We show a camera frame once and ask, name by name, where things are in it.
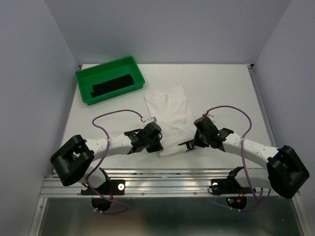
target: white table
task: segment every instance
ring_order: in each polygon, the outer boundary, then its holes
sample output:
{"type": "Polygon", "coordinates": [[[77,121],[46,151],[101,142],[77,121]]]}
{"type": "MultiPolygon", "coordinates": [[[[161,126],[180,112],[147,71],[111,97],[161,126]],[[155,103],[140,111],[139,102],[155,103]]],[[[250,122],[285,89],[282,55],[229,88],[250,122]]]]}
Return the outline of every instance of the white table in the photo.
{"type": "MultiPolygon", "coordinates": [[[[83,65],[83,69],[94,65],[83,65]]],[[[81,134],[85,139],[104,138],[104,133],[92,126],[91,121],[101,114],[132,109],[149,116],[143,96],[155,90],[168,90],[183,86],[195,119],[214,106],[231,105],[245,111],[252,119],[253,128],[247,138],[255,142],[271,145],[262,113],[246,65],[214,64],[140,64],[145,78],[143,89],[130,92],[91,106],[83,103],[79,88],[76,88],[69,119],[65,129],[63,144],[73,135],[81,134]]],[[[238,111],[221,108],[213,111],[218,128],[229,128],[243,134],[248,128],[247,119],[238,111]]],[[[110,136],[125,131],[142,128],[142,123],[133,113],[118,113],[97,121],[110,136]]],[[[234,169],[242,166],[239,156],[211,148],[159,157],[157,153],[146,151],[132,155],[107,157],[101,167],[105,169],[234,169]]],[[[248,167],[258,165],[248,161],[248,167]]]]}

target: folded cloth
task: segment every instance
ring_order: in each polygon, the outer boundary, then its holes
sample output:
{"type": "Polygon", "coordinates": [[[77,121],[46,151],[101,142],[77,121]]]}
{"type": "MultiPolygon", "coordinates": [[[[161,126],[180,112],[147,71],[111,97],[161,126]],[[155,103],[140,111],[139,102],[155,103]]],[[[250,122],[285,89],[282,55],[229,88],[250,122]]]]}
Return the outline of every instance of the folded cloth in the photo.
{"type": "Polygon", "coordinates": [[[183,87],[156,91],[144,96],[151,117],[157,118],[162,129],[161,144],[164,148],[160,156],[170,156],[187,150],[178,144],[193,139],[196,132],[195,121],[183,87]]]}

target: gray backdrop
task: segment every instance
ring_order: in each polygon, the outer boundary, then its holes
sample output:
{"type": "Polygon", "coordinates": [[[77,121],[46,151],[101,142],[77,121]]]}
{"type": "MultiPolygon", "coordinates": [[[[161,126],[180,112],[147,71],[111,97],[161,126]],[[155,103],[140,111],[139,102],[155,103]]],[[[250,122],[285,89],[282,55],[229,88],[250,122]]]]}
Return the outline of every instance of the gray backdrop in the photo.
{"type": "Polygon", "coordinates": [[[254,66],[259,91],[279,146],[287,144],[311,173],[302,187],[315,232],[315,1],[292,0],[254,66]]]}
{"type": "Polygon", "coordinates": [[[42,0],[0,2],[0,235],[28,235],[76,61],[42,0]]]}
{"type": "Polygon", "coordinates": [[[80,63],[253,63],[289,2],[46,0],[80,63]]]}

